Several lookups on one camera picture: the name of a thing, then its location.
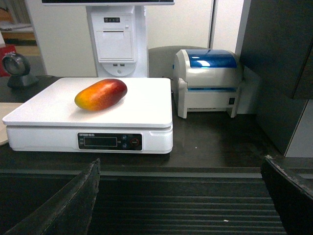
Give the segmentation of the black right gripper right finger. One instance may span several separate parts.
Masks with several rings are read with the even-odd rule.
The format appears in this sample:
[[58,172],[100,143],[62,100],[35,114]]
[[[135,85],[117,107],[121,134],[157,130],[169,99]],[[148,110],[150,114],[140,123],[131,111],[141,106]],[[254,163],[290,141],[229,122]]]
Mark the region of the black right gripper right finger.
[[313,233],[313,183],[267,155],[261,175],[288,235]]

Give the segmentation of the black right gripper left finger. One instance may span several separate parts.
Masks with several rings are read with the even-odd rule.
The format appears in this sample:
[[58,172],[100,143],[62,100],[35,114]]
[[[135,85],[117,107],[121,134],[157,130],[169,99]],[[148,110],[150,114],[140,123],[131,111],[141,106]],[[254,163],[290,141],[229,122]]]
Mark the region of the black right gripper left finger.
[[99,181],[100,159],[96,159],[5,234],[86,235],[99,192]]

